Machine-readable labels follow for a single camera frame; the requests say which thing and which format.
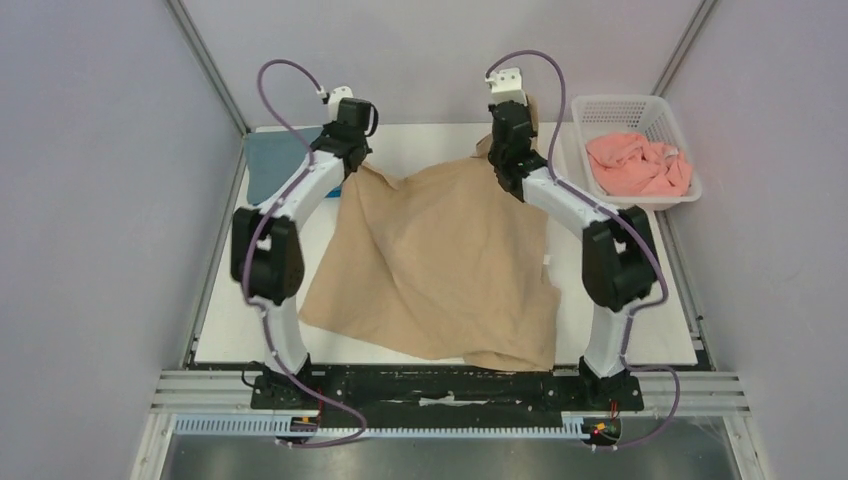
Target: blue mat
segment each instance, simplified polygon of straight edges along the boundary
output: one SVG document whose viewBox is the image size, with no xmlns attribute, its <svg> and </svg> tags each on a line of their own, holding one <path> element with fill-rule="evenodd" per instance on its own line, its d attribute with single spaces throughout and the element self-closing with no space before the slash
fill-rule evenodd
<svg viewBox="0 0 848 480">
<path fill-rule="evenodd" d="M 298 130 L 310 143 L 318 138 L 321 127 Z M 244 146 L 247 170 L 247 202 L 258 205 L 274 194 L 303 162 L 306 149 L 289 132 L 249 133 Z M 338 196 L 339 189 L 328 197 Z"/>
</svg>

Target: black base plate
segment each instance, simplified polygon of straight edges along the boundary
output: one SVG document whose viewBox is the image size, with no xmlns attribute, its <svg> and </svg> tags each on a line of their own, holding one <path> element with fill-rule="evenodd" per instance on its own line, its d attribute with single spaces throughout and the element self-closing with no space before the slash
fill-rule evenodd
<svg viewBox="0 0 848 480">
<path fill-rule="evenodd" d="M 603 398 L 589 398 L 576 371 L 497 372 L 468 366 L 307 365 L 298 379 L 359 410 L 371 428 L 558 427 L 561 412 L 642 411 L 639 381 L 628 377 L 625 388 Z M 421 406 L 424 399 L 453 395 L 456 401 L 485 402 L 461 407 Z M 251 408 L 256 410 L 319 409 L 288 379 L 263 371 L 256 378 Z M 358 421 L 336 408 L 321 407 L 323 427 L 356 427 Z"/>
</svg>

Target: crumpled cloth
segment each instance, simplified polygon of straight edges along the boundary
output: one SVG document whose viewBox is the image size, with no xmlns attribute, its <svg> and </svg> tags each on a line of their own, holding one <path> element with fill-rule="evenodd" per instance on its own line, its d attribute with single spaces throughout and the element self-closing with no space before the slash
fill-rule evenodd
<svg viewBox="0 0 848 480">
<path fill-rule="evenodd" d="M 424 359 L 551 369 L 547 215 L 501 189 L 490 142 L 405 179 L 367 163 L 352 174 L 301 319 Z"/>
<path fill-rule="evenodd" d="M 611 133 L 586 144 L 598 185 L 620 197 L 680 197 L 692 180 L 692 165 L 677 147 L 649 142 L 639 133 Z"/>
</svg>

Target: metal frame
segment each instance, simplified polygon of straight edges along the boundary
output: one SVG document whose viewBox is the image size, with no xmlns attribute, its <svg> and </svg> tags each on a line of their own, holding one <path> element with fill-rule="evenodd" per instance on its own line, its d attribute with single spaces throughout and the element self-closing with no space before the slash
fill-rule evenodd
<svg viewBox="0 0 848 480">
<path fill-rule="evenodd" d="M 227 90 L 221 75 L 218 73 L 182 0 L 166 0 L 166 3 L 236 128 L 242 134 L 246 134 L 249 129 L 244 118 Z M 718 4 L 718 0 L 703 0 L 699 4 L 653 89 L 652 93 L 654 95 L 662 96 L 668 91 L 668 87 L 673 81 L 686 54 L 701 32 L 716 4 Z M 203 292 L 200 295 L 195 311 L 196 315 L 193 319 L 192 335 L 190 341 L 187 342 L 186 363 L 184 365 L 191 363 L 193 345 L 197 341 L 197 338 L 199 338 L 200 331 L 203 327 L 203 319 L 205 318 L 215 280 L 215 271 L 217 270 L 220 254 L 226 240 L 229 226 L 229 212 L 232 211 L 237 199 L 244 169 L 245 161 L 240 154 L 238 167 L 233 178 L 226 205 L 227 210 L 222 215 L 222 223 L 218 232 L 213 258 L 210 262 L 209 274 L 207 275 Z M 680 292 L 693 344 L 696 351 L 706 351 L 709 358 L 709 351 L 707 350 L 706 339 L 704 338 L 703 317 L 699 314 L 701 311 L 700 303 L 690 288 L 689 275 L 679 253 L 679 243 L 677 242 L 674 228 L 668 216 L 663 212 L 658 213 L 657 220 L 666 249 L 669 253 L 673 278 Z M 709 363 L 713 365 L 711 358 L 709 358 Z M 554 373 L 558 375 L 574 375 L 572 370 L 562 370 Z M 147 418 L 138 456 L 132 466 L 131 478 L 133 480 L 154 480 L 160 478 L 169 445 L 180 419 L 189 417 L 194 419 L 212 419 L 216 417 L 221 418 L 222 415 L 227 416 L 227 418 L 253 418 L 257 415 L 288 418 L 291 416 L 308 416 L 316 413 L 314 411 L 262 412 L 251 410 L 250 399 L 252 391 L 241 383 L 240 374 L 237 371 L 163 371 Z M 246 373 L 248 379 L 253 379 L 256 375 L 256 372 Z M 673 401 L 674 383 L 664 373 L 639 373 L 636 375 L 641 382 L 646 408 L 642 412 L 621 412 L 621 415 L 627 417 L 647 416 L 661 418 L 667 413 Z M 760 465 L 760 458 L 755 443 L 752 440 L 751 412 L 737 375 L 728 372 L 693 371 L 680 372 L 680 378 L 682 397 L 677 416 L 684 418 L 723 418 L 728 435 L 730 436 L 733 455 L 735 456 L 742 479 L 766 479 L 767 477 Z M 562 412 L 562 414 L 565 425 L 569 419 L 574 420 L 586 416 L 596 416 L 597 412 Z M 263 432 L 262 429 L 257 429 L 255 433 L 257 435 L 267 435 L 267 432 Z M 438 436 L 438 433 L 434 432 L 407 433 L 409 435 L 419 436 L 422 433 Z M 532 434 L 533 432 L 529 430 L 510 432 L 510 436 L 512 437 L 522 435 L 532 437 Z"/>
<path fill-rule="evenodd" d="M 555 375 L 574 375 L 571 370 L 555 371 Z M 240 372 L 233 371 L 163 371 L 147 418 L 144 437 L 139 453 L 132 466 L 132 480 L 155 480 L 160 478 L 165 465 L 171 440 L 177 428 L 187 422 L 250 420 L 247 425 L 259 425 L 262 418 L 286 421 L 291 417 L 315 415 L 310 410 L 255 411 L 250 409 L 252 391 L 242 384 Z M 255 379 L 256 372 L 247 372 L 248 381 Z M 645 410 L 621 412 L 622 417 L 662 418 L 674 399 L 674 382 L 663 373 L 637 373 L 641 382 Z M 677 417 L 697 419 L 699 417 L 721 417 L 729 435 L 742 480 L 765 480 L 759 454 L 750 433 L 751 412 L 739 378 L 728 372 L 681 372 L 681 400 Z M 562 412 L 563 425 L 558 429 L 491 429 L 490 432 L 474 432 L 476 438 L 561 438 L 574 440 L 573 425 L 584 417 L 597 416 L 597 412 Z M 239 435 L 268 436 L 267 427 L 241 431 Z M 375 437 L 394 438 L 448 438 L 445 431 L 390 431 L 376 432 Z"/>
<path fill-rule="evenodd" d="M 698 8 L 695 9 L 695 13 L 692 15 L 692 19 L 689 21 L 689 25 L 686 26 L 683 35 L 680 37 L 680 41 L 674 48 L 674 53 L 668 59 L 663 73 L 660 75 L 659 80 L 657 80 L 656 85 L 654 85 L 651 95 L 663 97 L 668 92 L 668 87 L 677 75 L 677 70 L 683 63 L 683 59 L 686 58 L 686 54 L 689 53 L 689 49 L 695 43 L 695 40 L 698 38 L 698 35 L 701 33 L 718 2 L 719 0 L 701 0 Z"/>
<path fill-rule="evenodd" d="M 235 100 L 233 100 L 233 96 L 227 89 L 227 84 L 224 83 L 221 73 L 218 72 L 218 68 L 212 60 L 212 55 L 206 48 L 206 44 L 203 43 L 203 38 L 200 36 L 200 32 L 198 32 L 194 22 L 191 20 L 191 15 L 188 13 L 185 4 L 182 0 L 165 0 L 165 3 L 168 5 L 168 9 L 174 16 L 174 20 L 177 22 L 177 26 L 180 28 L 180 31 L 183 32 L 189 48 L 191 48 L 192 53 L 194 53 L 195 58 L 197 58 L 197 61 L 200 63 L 200 68 L 206 75 L 206 79 L 209 80 L 209 84 L 212 86 L 212 89 L 215 90 L 215 93 L 218 94 L 218 98 L 220 98 L 221 102 L 224 104 L 224 108 L 227 110 L 227 114 L 233 121 L 236 130 L 238 130 L 242 135 L 246 135 L 250 130 L 247 126 L 247 122 L 244 120 L 244 116 L 241 114 L 238 105 L 236 105 Z"/>
</svg>

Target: pink towel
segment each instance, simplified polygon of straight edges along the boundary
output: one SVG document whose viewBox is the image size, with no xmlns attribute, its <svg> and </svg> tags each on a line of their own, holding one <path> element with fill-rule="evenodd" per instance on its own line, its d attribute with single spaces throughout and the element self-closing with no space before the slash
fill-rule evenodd
<svg viewBox="0 0 848 480">
<path fill-rule="evenodd" d="M 692 165 L 672 145 L 638 133 L 611 133 L 586 144 L 598 184 L 619 197 L 680 197 L 689 190 Z"/>
</svg>

